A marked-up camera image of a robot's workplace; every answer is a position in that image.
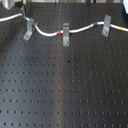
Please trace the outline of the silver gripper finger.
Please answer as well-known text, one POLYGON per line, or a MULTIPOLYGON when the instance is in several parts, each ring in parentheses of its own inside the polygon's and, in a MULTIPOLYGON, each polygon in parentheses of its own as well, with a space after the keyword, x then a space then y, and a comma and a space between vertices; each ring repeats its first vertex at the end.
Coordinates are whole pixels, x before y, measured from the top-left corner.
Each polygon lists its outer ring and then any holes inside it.
POLYGON ((26 6, 25 5, 22 5, 22 7, 21 7, 21 13, 22 13, 23 19, 26 19, 26 6))

